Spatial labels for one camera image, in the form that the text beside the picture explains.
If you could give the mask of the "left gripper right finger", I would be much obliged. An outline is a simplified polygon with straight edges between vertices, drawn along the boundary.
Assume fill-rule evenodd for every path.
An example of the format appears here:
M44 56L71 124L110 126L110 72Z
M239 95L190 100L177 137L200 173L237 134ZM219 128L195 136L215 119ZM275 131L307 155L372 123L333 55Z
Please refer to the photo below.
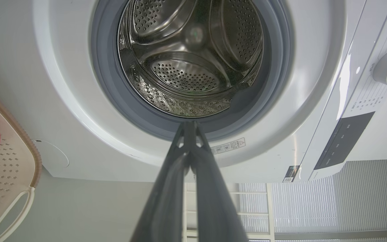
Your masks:
M244 227L230 197L205 134L192 123L194 148L191 168L196 176L198 241L247 242Z

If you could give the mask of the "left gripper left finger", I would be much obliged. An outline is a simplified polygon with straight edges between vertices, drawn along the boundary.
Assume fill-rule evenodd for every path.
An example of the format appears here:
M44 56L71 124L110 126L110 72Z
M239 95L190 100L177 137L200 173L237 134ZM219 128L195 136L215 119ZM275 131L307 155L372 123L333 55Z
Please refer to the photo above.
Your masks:
M185 127L180 124L131 242L181 242L184 177L189 170Z

